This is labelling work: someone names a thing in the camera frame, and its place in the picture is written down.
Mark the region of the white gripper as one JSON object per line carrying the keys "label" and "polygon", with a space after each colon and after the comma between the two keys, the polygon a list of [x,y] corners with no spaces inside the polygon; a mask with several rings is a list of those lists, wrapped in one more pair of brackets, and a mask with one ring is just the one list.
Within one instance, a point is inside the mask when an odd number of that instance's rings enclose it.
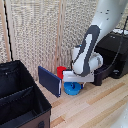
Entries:
{"label": "white gripper", "polygon": [[64,71],[63,81],[64,82],[93,82],[94,74],[91,73],[85,77],[81,77],[81,76],[75,75],[73,71]]}

